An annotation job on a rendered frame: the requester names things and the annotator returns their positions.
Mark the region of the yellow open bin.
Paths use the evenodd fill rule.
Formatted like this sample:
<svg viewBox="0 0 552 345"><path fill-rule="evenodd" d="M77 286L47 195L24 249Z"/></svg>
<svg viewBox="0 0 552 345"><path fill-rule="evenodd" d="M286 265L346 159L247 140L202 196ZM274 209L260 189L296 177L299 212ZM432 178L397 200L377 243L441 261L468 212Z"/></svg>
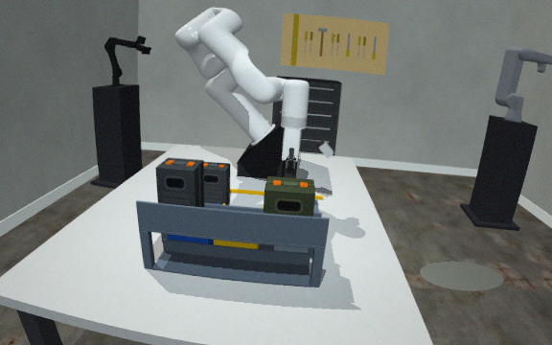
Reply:
<svg viewBox="0 0 552 345"><path fill-rule="evenodd" d="M242 242L235 242L235 241L218 241L214 240L214 245L223 245L223 246L234 246L234 247L245 247L245 248L256 248L259 249L258 244L253 243L242 243Z"/></svg>

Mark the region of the olive green case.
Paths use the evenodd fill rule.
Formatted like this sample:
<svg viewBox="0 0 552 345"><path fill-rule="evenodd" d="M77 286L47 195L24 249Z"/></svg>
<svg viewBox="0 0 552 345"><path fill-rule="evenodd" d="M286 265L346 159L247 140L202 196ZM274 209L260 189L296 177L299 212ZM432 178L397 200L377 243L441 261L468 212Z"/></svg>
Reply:
<svg viewBox="0 0 552 345"><path fill-rule="evenodd" d="M264 213L313 217L313 179L268 176L264 188Z"/></svg>

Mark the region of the blue open bin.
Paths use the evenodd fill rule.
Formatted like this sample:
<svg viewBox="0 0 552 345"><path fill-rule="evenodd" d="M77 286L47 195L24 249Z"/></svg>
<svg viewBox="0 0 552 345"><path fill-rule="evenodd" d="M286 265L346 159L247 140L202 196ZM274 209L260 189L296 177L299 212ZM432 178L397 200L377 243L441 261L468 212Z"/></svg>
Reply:
<svg viewBox="0 0 552 345"><path fill-rule="evenodd" d="M183 241L183 242L201 242L206 244L213 244L214 240L209 239L199 239L199 238L191 238L191 237L184 237L184 236L177 236L177 235L168 235L168 239L175 240L175 241Z"/></svg>

